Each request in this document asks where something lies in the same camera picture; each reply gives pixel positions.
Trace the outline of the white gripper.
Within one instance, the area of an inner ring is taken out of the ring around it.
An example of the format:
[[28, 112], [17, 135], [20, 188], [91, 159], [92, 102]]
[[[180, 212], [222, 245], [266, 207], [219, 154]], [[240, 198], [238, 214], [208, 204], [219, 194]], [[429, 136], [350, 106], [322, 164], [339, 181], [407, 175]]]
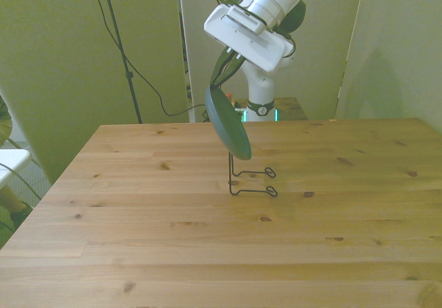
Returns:
[[[245, 59], [266, 73], [274, 73], [292, 53], [291, 41], [239, 6], [218, 5], [204, 22], [204, 31], [226, 47], [215, 63], [210, 85], [220, 87], [241, 67]], [[239, 55], [231, 57], [231, 49]]]

